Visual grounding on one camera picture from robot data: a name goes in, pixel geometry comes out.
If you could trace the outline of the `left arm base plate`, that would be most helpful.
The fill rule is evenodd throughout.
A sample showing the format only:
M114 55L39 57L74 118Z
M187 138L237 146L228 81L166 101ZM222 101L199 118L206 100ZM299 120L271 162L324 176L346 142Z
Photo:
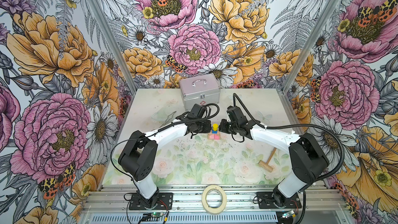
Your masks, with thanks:
M131 211L146 210L171 210L173 205L173 196L171 192L155 193L150 199L145 199L139 193L132 193L129 200L128 209Z

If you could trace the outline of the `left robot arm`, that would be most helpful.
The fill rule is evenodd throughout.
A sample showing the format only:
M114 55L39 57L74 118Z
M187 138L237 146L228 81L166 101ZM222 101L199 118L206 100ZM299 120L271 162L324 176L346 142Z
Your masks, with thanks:
M157 199L159 189L152 180L151 172L158 149L187 134L211 132L211 118L218 115L217 104L195 104L190 111L177 116L171 123L143 133L135 131L125 143L118 158L122 171L131 178L138 195L144 200Z

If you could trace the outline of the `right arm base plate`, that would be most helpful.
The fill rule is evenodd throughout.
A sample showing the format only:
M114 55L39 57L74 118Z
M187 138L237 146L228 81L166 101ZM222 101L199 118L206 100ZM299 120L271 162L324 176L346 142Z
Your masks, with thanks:
M259 191L254 197L254 202L258 204L260 209L302 208L302 203L297 193L290 198L286 198L282 194L275 192Z

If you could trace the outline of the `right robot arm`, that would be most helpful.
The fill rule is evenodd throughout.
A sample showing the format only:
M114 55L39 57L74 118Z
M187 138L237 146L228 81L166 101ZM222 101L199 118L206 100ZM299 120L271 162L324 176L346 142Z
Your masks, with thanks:
M271 127L260 127L254 120L248 120L238 106L229 106L227 115L230 120L222 119L219 131L240 135L271 145L285 151L291 161L291 172L273 190L273 203L282 206L284 202L315 183L330 162L310 133L298 135L293 131L284 132L283 127L273 130Z

